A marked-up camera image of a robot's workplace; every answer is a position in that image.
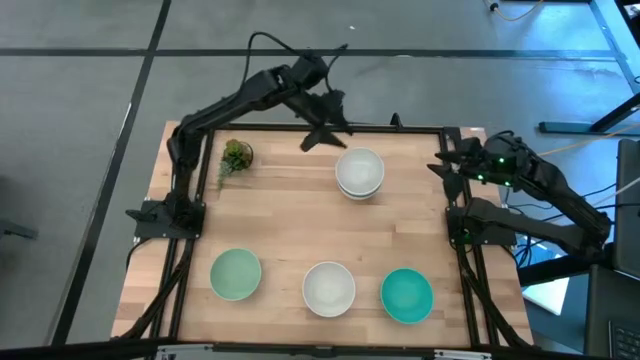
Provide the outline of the light green bowl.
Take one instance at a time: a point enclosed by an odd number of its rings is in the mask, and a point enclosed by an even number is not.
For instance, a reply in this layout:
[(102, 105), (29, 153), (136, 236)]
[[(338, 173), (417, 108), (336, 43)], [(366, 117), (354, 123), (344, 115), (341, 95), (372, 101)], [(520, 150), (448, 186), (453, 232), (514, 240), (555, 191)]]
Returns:
[(210, 284), (213, 292), (226, 301), (250, 297), (262, 278), (259, 258), (249, 249), (232, 248), (222, 252), (212, 263)]

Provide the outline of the silver corner bracket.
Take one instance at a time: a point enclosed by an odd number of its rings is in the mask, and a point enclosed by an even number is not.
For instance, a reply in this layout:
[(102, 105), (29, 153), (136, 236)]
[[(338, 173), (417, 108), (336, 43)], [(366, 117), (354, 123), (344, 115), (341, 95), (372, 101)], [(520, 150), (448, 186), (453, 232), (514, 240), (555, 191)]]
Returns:
[(490, 353), (467, 351), (467, 350), (451, 350), (451, 349), (435, 349), (433, 360), (493, 360)]
[(212, 344), (163, 345), (157, 348), (153, 360), (207, 360), (212, 353)]

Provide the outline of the small potted green plant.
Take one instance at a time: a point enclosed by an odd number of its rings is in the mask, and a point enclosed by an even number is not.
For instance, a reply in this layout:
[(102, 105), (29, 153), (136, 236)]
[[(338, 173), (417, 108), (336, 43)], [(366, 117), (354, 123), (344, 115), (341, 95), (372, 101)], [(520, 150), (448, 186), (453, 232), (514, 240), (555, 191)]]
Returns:
[(220, 159), (218, 189), (222, 189), (225, 180), (234, 172), (248, 169), (253, 162), (253, 158), (254, 151), (249, 143), (237, 139), (228, 140)]

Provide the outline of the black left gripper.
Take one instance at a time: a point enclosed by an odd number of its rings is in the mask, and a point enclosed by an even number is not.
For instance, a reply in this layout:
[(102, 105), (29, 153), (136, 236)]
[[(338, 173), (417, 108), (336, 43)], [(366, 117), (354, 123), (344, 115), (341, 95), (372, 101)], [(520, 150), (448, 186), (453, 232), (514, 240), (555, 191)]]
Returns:
[[(351, 132), (351, 125), (345, 119), (343, 99), (345, 93), (341, 90), (332, 90), (318, 95), (302, 92), (285, 101), (285, 105), (291, 109), (297, 117), (303, 118), (313, 127), (322, 127), (326, 123), (334, 125), (345, 133)], [(315, 145), (323, 141), (326, 145), (346, 148), (347, 145), (326, 129), (314, 129), (307, 134), (300, 144), (303, 152), (308, 152)]]

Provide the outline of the black aluminium table frame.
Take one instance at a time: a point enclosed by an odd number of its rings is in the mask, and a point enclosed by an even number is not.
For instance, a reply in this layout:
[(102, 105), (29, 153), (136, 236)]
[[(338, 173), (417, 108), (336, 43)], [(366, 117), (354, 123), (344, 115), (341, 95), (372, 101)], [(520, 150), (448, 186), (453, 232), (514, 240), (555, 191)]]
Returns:
[[(212, 344), (213, 350), (315, 357), (419, 356), (433, 348), (467, 348), (472, 335), (486, 342), (480, 304), (464, 301), (441, 181), (427, 167), (453, 146), (455, 130), (372, 126), (349, 137), (350, 147), (371, 148), (385, 163), (381, 190), (365, 201), (338, 190), (338, 148), (300, 150), (306, 132), (303, 125), (234, 124), (214, 135), (202, 192), (205, 224), (191, 244), (186, 283), (168, 298), (160, 335)], [(254, 158), (219, 190), (220, 159), (230, 139), (249, 143)], [(218, 297), (210, 284), (212, 263), (232, 248), (251, 250), (262, 267), (258, 288), (239, 301)], [(336, 318), (315, 315), (303, 301), (305, 274), (324, 261), (344, 265), (356, 282), (352, 307)], [(433, 285), (434, 308), (419, 324), (396, 322), (382, 307), (380, 285), (397, 268), (416, 269)]]

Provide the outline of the white blue floor sheet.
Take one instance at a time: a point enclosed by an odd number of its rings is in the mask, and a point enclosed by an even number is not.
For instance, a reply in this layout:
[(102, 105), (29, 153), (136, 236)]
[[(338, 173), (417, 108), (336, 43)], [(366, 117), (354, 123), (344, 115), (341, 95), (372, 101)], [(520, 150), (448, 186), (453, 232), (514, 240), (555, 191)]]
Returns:
[[(541, 240), (536, 240), (528, 251), (526, 265), (534, 265), (561, 257), (563, 257), (563, 254), (558, 249), (543, 243)], [(568, 285), (568, 277), (559, 278), (536, 285), (523, 286), (522, 295), (525, 300), (555, 316), (560, 316)]]

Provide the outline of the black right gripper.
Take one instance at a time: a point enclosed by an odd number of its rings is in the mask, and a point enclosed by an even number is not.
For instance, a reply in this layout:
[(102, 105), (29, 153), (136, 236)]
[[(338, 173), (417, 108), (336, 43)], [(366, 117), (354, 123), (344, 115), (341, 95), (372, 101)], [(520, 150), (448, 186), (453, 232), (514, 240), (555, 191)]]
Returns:
[[(493, 156), (489, 148), (494, 140), (488, 138), (482, 142), (478, 137), (461, 140), (458, 150), (436, 153), (443, 162), (459, 163), (458, 173), (482, 183), (494, 183)], [(448, 200), (456, 200), (463, 192), (463, 178), (453, 171), (450, 165), (428, 164), (427, 167), (442, 179), (443, 189)]]

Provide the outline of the black keyboard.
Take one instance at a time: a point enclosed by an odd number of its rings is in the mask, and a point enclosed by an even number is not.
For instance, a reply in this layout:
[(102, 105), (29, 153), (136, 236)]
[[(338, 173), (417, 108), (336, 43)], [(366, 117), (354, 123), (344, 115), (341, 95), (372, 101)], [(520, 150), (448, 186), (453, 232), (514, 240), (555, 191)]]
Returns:
[(640, 324), (610, 321), (609, 348), (615, 360), (640, 360)]

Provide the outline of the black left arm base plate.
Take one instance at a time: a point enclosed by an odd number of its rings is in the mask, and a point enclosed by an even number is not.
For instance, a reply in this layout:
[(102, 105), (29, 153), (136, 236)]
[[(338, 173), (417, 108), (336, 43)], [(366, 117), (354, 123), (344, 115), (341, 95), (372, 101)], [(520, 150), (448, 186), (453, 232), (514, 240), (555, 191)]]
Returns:
[(140, 210), (125, 213), (136, 221), (134, 235), (141, 239), (195, 239), (202, 233), (206, 205), (192, 203), (185, 213), (173, 214), (165, 201), (147, 200)]

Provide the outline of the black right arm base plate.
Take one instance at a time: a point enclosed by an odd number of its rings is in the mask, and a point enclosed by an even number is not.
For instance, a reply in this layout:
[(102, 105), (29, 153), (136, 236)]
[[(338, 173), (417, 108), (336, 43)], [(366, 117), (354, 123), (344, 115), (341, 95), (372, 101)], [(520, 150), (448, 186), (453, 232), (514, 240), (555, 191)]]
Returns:
[(449, 207), (445, 210), (449, 241), (455, 245), (505, 245), (516, 244), (512, 230), (497, 225), (487, 225), (472, 220), (464, 209)]

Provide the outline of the black computer monitor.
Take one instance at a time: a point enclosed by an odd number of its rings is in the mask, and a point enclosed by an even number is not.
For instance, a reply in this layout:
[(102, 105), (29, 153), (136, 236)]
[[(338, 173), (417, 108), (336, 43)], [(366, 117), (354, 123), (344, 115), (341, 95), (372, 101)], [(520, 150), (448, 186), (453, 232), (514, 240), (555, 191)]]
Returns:
[(640, 140), (618, 143), (614, 267), (640, 279)]

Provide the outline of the teal bowl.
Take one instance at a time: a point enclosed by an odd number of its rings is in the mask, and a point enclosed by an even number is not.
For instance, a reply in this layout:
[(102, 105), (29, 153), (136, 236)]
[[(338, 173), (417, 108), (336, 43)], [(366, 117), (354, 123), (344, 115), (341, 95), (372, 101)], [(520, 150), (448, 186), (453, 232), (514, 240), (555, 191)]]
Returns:
[(412, 268), (397, 268), (383, 279), (380, 301), (393, 320), (414, 325), (429, 317), (435, 295), (430, 282), (421, 272)]

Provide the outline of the black desk leg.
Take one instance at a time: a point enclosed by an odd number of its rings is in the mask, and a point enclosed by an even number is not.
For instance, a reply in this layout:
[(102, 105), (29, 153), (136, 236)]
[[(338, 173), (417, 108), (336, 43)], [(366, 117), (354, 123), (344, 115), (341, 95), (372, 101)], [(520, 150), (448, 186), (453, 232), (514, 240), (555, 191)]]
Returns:
[(604, 115), (595, 123), (540, 122), (538, 129), (545, 134), (610, 135), (621, 131), (620, 123), (640, 112), (640, 92)]

